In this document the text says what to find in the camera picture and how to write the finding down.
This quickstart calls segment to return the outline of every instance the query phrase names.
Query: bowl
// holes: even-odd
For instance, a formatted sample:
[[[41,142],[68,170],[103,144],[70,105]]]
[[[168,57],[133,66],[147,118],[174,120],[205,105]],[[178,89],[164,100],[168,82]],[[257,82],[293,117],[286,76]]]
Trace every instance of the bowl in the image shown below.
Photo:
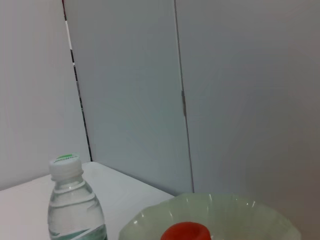
[[[277,211],[237,195],[182,194],[147,207],[119,233],[119,240],[160,240],[173,224],[206,226],[212,240],[301,240],[300,232]]]

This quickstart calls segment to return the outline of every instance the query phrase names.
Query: door hinge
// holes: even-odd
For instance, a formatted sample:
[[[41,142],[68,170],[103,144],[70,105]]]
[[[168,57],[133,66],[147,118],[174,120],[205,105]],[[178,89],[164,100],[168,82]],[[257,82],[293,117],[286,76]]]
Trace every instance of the door hinge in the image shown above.
[[[187,107],[186,107],[186,97],[185,97],[185,91],[181,91],[182,96],[182,104],[183,104],[183,115],[187,117]]]

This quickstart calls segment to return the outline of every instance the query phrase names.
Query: plastic bottle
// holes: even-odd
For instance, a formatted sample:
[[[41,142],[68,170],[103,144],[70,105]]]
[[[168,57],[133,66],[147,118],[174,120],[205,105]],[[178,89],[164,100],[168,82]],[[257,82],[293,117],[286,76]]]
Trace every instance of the plastic bottle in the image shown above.
[[[49,164],[55,186],[48,208],[52,240],[106,240],[107,230],[101,205],[82,178],[78,155],[60,156]]]

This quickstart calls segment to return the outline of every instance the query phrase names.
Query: table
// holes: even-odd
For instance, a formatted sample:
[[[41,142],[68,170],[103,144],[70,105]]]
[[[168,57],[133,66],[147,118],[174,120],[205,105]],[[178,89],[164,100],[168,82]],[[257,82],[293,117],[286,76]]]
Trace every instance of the table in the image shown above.
[[[82,165],[83,178],[97,195],[108,240],[142,209],[173,196],[97,162]],[[54,182],[50,175],[0,191],[1,240],[49,240],[47,211]]]

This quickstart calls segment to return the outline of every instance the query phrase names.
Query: red object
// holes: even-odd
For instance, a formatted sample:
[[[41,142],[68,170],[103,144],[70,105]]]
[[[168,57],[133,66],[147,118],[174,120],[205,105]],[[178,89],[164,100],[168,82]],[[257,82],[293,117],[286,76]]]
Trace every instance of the red object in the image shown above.
[[[161,240],[211,240],[208,228],[195,222],[180,222],[169,227]]]

